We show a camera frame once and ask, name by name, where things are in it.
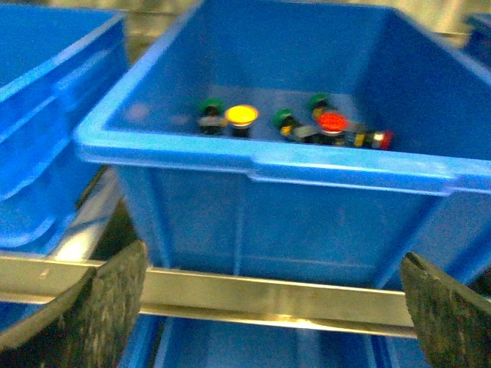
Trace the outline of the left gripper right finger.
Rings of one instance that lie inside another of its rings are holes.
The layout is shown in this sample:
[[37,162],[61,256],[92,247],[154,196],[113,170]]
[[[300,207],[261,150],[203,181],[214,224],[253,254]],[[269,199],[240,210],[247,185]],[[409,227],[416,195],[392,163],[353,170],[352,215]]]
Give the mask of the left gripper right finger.
[[400,279],[430,366],[490,366],[490,301],[415,252],[402,259]]

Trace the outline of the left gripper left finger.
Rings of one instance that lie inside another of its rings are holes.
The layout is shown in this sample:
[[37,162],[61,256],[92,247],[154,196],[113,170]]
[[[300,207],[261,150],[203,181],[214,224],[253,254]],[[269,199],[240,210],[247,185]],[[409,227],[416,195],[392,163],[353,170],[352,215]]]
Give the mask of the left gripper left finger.
[[3,367],[116,367],[140,312],[147,247],[136,241],[1,333]]

